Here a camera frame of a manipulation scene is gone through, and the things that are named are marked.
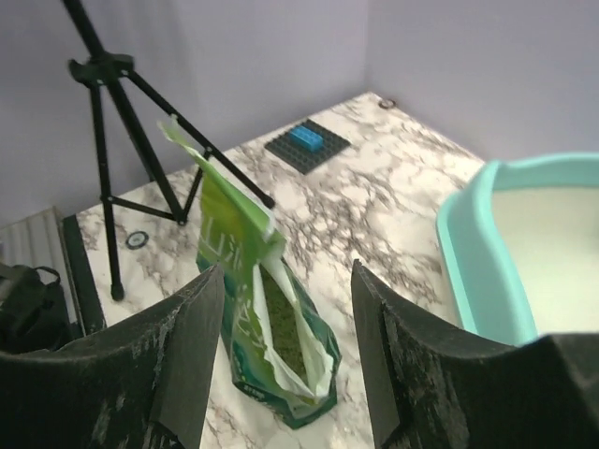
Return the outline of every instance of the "blue block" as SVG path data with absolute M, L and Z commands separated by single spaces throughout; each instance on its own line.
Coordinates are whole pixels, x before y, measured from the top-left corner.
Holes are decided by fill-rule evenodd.
M 309 130 L 305 126 L 296 126 L 289 132 L 289 134 L 295 143 L 309 152 L 317 152 L 322 148 L 322 136 Z

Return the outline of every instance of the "black strap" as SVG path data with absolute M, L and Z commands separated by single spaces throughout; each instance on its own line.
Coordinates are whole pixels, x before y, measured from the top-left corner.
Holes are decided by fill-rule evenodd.
M 14 268 L 0 262 L 0 279 L 12 279 Z
M 53 287 L 56 284 L 60 283 L 60 274 L 58 274 L 58 271 L 56 271 L 53 268 L 50 267 L 35 267 L 34 268 L 35 271 L 46 271 L 47 273 L 50 273 L 52 276 L 54 276 L 56 279 L 50 283 L 47 283 L 46 286 L 47 287 Z

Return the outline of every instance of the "marble surface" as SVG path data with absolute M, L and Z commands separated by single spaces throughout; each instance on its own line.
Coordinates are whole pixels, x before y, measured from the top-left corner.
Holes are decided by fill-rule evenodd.
M 401 295 L 450 322 L 453 304 L 442 293 L 434 230 L 437 208 L 480 168 L 481 161 L 398 109 L 380 109 L 363 94 L 311 117 L 352 142 L 351 148 L 308 176 L 264 150 L 282 130 L 227 152 L 250 178 L 274 196 L 276 217 L 288 236 L 286 259 L 337 336 L 343 363 L 339 405 L 315 423 L 292 431 L 230 381 L 219 342 L 201 448 L 371 449 L 371 431 L 352 316 L 350 275 L 359 258 Z M 169 179 L 184 198 L 195 168 Z M 164 208 L 154 184 L 123 198 Z M 109 325 L 168 297 L 197 276 L 199 209 L 190 223 L 115 208 L 126 298 L 110 298 L 110 270 L 102 209 L 78 215 L 95 284 Z M 130 251 L 126 236 L 150 235 Z

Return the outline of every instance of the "green bag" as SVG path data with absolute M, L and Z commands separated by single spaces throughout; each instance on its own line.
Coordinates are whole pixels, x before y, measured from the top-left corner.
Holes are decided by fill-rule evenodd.
M 283 260 L 286 240 L 272 212 L 191 148 L 175 120 L 160 126 L 204 172 L 197 265 L 225 272 L 221 336 L 233 384 L 288 426 L 305 426 L 337 403 L 335 336 Z

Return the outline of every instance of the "teal litter box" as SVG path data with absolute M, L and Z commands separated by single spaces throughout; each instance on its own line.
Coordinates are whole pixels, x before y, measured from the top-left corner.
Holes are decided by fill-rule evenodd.
M 599 153 L 485 164 L 437 235 L 465 330 L 517 346 L 599 330 Z

